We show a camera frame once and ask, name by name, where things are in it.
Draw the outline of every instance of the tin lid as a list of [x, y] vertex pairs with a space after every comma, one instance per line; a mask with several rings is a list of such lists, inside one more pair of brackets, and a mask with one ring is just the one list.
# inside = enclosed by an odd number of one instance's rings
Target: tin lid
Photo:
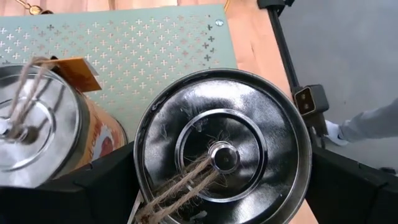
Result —
[[168, 223], [203, 211], [203, 223], [284, 223], [304, 199], [311, 168], [308, 132], [291, 100], [257, 75], [197, 72], [152, 102], [134, 145], [146, 202], [202, 154], [211, 156], [222, 175]]
[[[37, 187], [59, 171], [73, 148], [80, 127], [79, 107], [73, 90], [47, 71], [19, 127], [19, 138], [7, 138], [8, 112], [21, 69], [22, 65], [0, 67], [0, 185]], [[17, 110], [38, 71], [39, 67], [29, 69]]]

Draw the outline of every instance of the metal tin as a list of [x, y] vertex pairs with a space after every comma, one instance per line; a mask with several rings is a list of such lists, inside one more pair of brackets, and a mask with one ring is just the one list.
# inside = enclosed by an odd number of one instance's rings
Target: metal tin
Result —
[[[21, 68], [0, 67], [0, 185], [37, 187], [127, 143], [123, 128], [114, 118], [52, 71], [40, 81], [21, 127], [24, 137], [6, 138], [10, 124], [7, 116]], [[18, 105], [38, 71], [39, 67], [29, 69]]]
[[206, 153], [222, 177], [167, 223], [197, 214], [206, 214], [199, 223], [287, 223], [304, 200], [312, 154], [307, 129], [291, 100], [257, 75], [196, 72], [150, 104], [134, 143], [145, 201]]

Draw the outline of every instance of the mint green perforated panel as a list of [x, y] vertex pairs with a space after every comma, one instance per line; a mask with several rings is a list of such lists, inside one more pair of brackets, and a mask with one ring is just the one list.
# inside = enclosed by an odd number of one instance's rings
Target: mint green perforated panel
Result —
[[87, 96], [130, 141], [167, 85], [198, 70], [236, 68], [223, 5], [0, 17], [0, 63], [33, 55], [85, 57], [103, 89]]

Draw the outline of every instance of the paper tag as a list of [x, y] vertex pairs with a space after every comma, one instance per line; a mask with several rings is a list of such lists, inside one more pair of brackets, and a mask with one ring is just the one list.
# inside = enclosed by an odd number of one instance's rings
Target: paper tag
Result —
[[98, 76], [97, 71], [82, 57], [66, 58], [43, 61], [43, 63], [54, 62], [61, 70], [59, 74], [71, 86], [75, 87], [81, 92], [101, 90], [95, 76]]

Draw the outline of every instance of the wooden table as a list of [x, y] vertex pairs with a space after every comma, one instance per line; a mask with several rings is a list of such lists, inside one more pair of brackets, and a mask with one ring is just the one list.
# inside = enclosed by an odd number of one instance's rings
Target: wooden table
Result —
[[[161, 6], [223, 3], [226, 0], [28, 0], [54, 13], [139, 9]], [[0, 16], [29, 13], [15, 0], [0, 0]], [[277, 40], [267, 10], [259, 10], [256, 0], [231, 0], [226, 12], [238, 68], [262, 76], [292, 97]], [[304, 201], [290, 224], [317, 223]]]

